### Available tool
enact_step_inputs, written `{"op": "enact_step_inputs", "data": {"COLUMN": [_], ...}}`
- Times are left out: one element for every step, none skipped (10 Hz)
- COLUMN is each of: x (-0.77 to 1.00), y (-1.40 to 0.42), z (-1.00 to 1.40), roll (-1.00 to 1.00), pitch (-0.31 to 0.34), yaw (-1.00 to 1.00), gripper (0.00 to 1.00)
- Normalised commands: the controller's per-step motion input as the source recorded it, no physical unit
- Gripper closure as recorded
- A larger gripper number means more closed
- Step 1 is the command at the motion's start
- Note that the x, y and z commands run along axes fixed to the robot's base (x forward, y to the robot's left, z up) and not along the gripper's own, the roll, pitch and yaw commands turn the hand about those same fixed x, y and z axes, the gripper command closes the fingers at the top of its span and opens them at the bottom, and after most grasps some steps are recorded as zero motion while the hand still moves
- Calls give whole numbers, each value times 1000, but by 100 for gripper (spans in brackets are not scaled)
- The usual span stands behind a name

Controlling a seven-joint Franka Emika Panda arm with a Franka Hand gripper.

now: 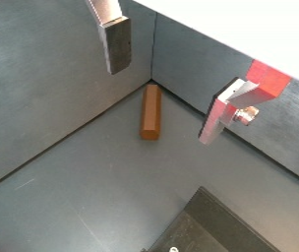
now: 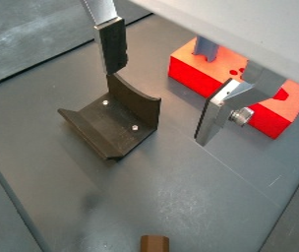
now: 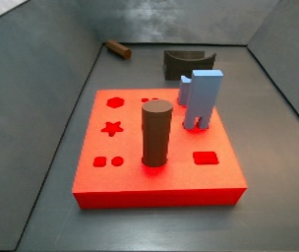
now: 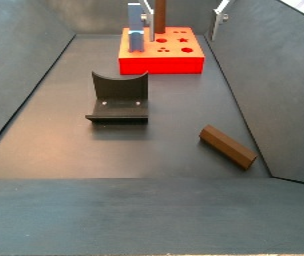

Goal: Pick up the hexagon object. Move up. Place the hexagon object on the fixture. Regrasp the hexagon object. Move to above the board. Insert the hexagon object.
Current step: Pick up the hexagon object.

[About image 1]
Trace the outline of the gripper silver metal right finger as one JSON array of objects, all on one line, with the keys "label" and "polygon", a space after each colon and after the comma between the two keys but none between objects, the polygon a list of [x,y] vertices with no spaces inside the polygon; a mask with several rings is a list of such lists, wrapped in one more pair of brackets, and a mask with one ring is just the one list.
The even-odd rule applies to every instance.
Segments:
[{"label": "gripper silver metal right finger", "polygon": [[253,106],[235,104],[233,99],[241,98],[256,87],[257,85],[252,82],[235,78],[213,96],[197,135],[201,144],[209,145],[223,129],[235,121],[248,126],[255,120],[259,110]]}]

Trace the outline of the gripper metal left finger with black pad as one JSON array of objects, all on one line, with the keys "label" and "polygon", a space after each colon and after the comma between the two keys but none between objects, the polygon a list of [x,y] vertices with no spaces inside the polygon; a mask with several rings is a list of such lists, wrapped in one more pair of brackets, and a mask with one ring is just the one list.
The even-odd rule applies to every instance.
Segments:
[{"label": "gripper metal left finger with black pad", "polygon": [[97,23],[108,72],[113,75],[130,63],[130,20],[117,0],[85,0]]}]

